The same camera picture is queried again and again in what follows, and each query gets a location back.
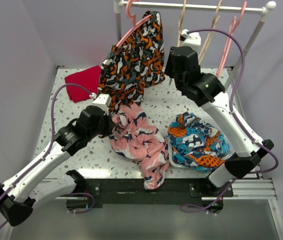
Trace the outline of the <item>pink navy patterned shorts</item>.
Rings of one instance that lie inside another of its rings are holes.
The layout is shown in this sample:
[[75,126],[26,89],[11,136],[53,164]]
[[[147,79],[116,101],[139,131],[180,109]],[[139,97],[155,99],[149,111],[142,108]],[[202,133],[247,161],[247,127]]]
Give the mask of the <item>pink navy patterned shorts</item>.
[[114,128],[109,141],[114,152],[136,161],[146,190],[159,188],[170,165],[167,140],[135,103],[122,105],[111,120]]

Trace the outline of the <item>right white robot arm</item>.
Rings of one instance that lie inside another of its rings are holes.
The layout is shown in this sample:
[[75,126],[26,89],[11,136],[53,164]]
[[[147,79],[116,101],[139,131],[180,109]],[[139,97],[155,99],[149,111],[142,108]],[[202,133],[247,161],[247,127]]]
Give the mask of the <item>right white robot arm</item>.
[[170,48],[165,74],[174,79],[183,96],[211,116],[234,148],[234,154],[210,173],[204,184],[205,193],[214,197],[228,181],[241,179],[253,170],[271,152],[274,143],[262,139],[246,123],[214,74],[201,71],[198,54],[191,47]]

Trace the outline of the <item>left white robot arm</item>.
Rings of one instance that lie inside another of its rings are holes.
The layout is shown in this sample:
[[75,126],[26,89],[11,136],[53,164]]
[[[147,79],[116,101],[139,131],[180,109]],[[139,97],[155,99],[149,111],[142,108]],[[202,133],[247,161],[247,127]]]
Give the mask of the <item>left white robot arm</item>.
[[83,109],[78,118],[60,128],[52,141],[15,176],[0,183],[0,213],[15,227],[33,212],[39,198],[31,195],[35,187],[58,165],[85,148],[98,135],[108,136],[111,131],[109,107],[92,104]]

